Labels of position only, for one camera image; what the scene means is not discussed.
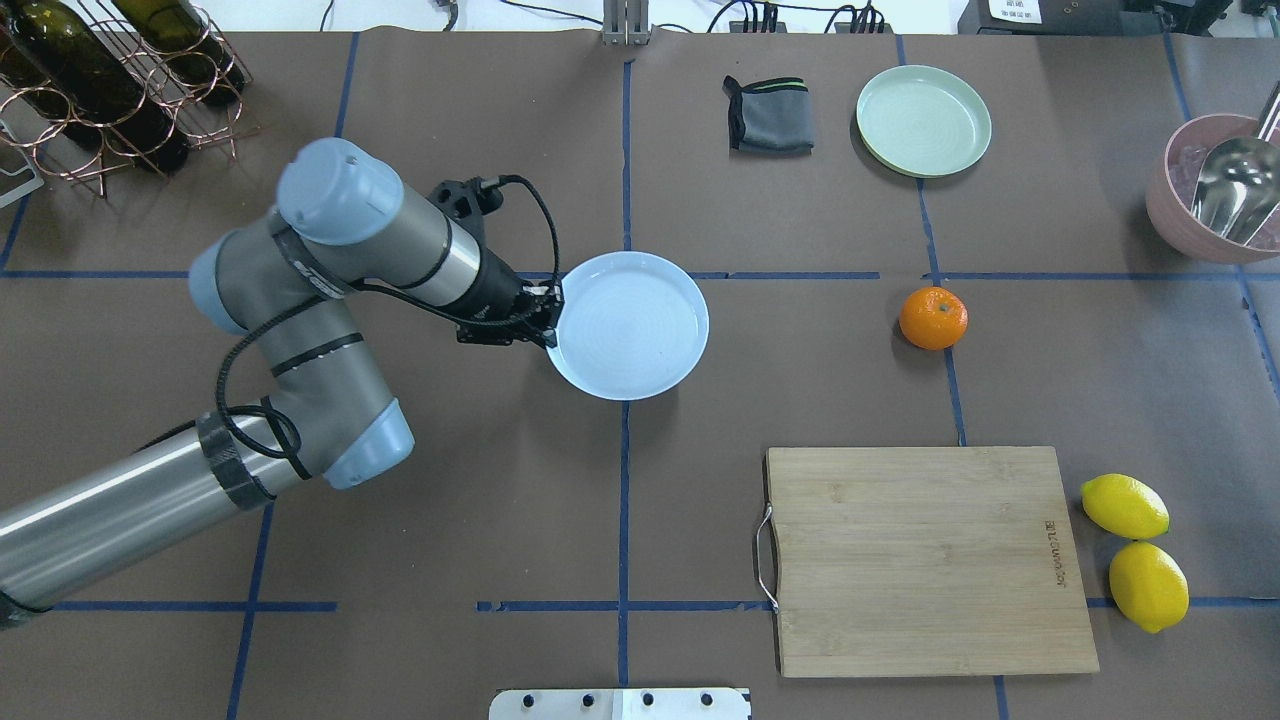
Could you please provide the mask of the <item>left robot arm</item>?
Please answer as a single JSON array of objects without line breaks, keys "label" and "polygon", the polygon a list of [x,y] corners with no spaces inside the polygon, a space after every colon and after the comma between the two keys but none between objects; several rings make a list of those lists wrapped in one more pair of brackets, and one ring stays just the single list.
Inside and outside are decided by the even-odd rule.
[{"label": "left robot arm", "polygon": [[3,628],[319,478],[337,489],[415,447],[403,401],[355,318],[379,295],[449,322],[463,343],[549,347],[561,238],[515,173],[417,191],[346,138],[306,143],[268,210],[188,272],[233,345],[207,410],[123,459],[3,514]]}]

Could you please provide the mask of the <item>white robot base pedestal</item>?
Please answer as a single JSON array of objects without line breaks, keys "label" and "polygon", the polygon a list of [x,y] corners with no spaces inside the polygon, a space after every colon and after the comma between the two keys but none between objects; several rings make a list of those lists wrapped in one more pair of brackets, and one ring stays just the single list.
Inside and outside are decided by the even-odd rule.
[{"label": "white robot base pedestal", "polygon": [[731,687],[508,689],[489,719],[751,719],[750,692]]}]

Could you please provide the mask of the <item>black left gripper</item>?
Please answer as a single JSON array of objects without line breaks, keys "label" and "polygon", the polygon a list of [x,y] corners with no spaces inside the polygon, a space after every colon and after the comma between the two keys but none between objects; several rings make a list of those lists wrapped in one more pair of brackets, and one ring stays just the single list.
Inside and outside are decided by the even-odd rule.
[{"label": "black left gripper", "polygon": [[527,342],[556,348],[562,310],[561,273],[527,281],[504,263],[479,263],[467,288],[454,301],[456,338],[462,345]]}]

